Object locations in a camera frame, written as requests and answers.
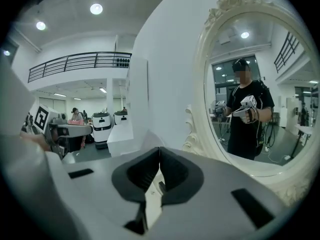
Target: table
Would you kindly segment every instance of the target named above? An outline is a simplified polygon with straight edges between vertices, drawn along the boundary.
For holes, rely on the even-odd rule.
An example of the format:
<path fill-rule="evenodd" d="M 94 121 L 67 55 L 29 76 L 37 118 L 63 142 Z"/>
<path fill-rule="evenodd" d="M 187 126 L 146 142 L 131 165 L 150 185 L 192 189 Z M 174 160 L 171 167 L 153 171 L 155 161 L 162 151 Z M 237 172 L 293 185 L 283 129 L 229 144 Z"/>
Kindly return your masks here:
<path fill-rule="evenodd" d="M 313 129 L 312 127 L 310 127 L 310 126 L 301 126 L 301 125 L 299 125 L 299 124 L 296 124 L 294 127 L 296 127 L 296 128 L 299 130 L 299 137 L 298 137 L 298 139 L 296 140 L 294 149 L 293 149 L 293 151 L 292 151 L 292 154 L 290 155 L 291 158 L 294 158 L 293 156 L 294 156 L 294 153 L 295 153 L 295 151 L 296 151 L 296 149 L 297 149 L 297 146 L 298 146 L 298 144 L 299 144 L 299 141 L 300 141 L 300 139 L 301 139 L 302 134 L 306 134 L 306 135 L 307 135 L 307 137 L 306 137 L 306 139 L 305 139 L 305 144 L 306 144 L 309 136 L 312 135 L 313 130 L 314 130 L 314 129 Z"/>

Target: black slot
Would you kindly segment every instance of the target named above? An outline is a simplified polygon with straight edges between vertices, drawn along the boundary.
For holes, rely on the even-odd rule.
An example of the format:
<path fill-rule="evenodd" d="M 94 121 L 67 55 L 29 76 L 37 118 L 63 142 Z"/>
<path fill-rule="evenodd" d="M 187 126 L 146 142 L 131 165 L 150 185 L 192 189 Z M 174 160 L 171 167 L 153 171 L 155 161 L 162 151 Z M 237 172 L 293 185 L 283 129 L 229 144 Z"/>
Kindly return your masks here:
<path fill-rule="evenodd" d="M 231 192 L 257 229 L 274 219 L 274 216 L 244 188 Z"/>
<path fill-rule="evenodd" d="M 94 171 L 91 169 L 83 169 L 83 170 L 77 170 L 77 171 L 73 171 L 73 172 L 69 172 L 69 176 L 71 179 L 75 179 L 75 178 L 79 178 L 88 174 L 92 174 Z"/>

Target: person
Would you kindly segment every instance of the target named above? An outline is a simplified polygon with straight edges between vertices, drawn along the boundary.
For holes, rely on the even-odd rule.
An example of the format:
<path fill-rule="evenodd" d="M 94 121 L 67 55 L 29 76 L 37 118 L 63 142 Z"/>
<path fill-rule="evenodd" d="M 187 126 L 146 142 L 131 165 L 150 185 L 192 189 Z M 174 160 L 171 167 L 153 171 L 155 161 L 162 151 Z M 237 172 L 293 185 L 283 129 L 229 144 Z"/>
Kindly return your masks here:
<path fill-rule="evenodd" d="M 302 103 L 302 110 L 301 110 L 301 120 L 300 120 L 300 125 L 301 126 L 307 126 L 307 109 L 306 109 L 306 103 Z"/>
<path fill-rule="evenodd" d="M 232 64 L 235 77 L 240 85 L 230 94 L 224 110 L 227 117 L 241 107 L 241 101 L 250 95 L 256 100 L 256 110 L 250 108 L 244 117 L 232 116 L 230 125 L 230 138 L 227 152 L 238 157 L 254 160 L 262 149 L 259 143 L 262 135 L 262 123 L 272 118 L 275 106 L 268 88 L 261 80 L 252 80 L 251 68 L 243 58 Z"/>
<path fill-rule="evenodd" d="M 79 113 L 79 110 L 76 107 L 72 109 L 71 113 L 72 113 L 71 121 L 83 120 L 81 113 Z"/>
<path fill-rule="evenodd" d="M 87 113 L 86 113 L 85 110 L 83 110 L 83 113 L 82 113 L 82 114 L 83 114 L 83 117 L 84 117 L 83 119 L 84 119 L 84 120 L 87 120 L 87 119 L 88 119 L 88 115 L 87 115 Z"/>
<path fill-rule="evenodd" d="M 61 118 L 62 118 L 62 123 L 63 124 L 67 124 L 68 123 L 68 121 L 66 119 L 66 115 L 64 113 L 61 114 Z"/>

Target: ornate mirror frame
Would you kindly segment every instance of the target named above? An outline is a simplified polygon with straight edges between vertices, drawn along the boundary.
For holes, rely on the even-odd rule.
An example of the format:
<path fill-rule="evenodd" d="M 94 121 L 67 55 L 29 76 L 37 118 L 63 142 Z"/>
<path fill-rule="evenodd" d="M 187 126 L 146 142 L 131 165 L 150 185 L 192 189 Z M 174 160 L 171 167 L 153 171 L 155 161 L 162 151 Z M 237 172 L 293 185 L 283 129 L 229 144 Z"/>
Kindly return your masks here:
<path fill-rule="evenodd" d="M 217 6 L 218 8 L 209 10 L 209 17 L 204 23 L 197 43 L 193 65 L 194 101 L 192 107 L 189 105 L 186 109 L 186 112 L 190 114 L 187 124 L 191 126 L 191 133 L 182 149 L 236 166 L 277 193 L 285 204 L 291 205 L 306 194 L 313 175 L 318 169 L 320 141 L 317 141 L 317 133 L 320 133 L 320 123 L 315 124 L 314 134 L 302 152 L 281 168 L 259 171 L 236 162 L 228 153 L 221 150 L 221 144 L 209 120 L 210 115 L 205 102 L 207 88 L 204 84 L 208 73 L 207 58 L 223 26 L 246 14 L 260 14 L 285 27 L 302 44 L 310 57 L 312 66 L 320 70 L 317 47 L 302 20 L 272 2 L 267 0 L 219 0 Z"/>

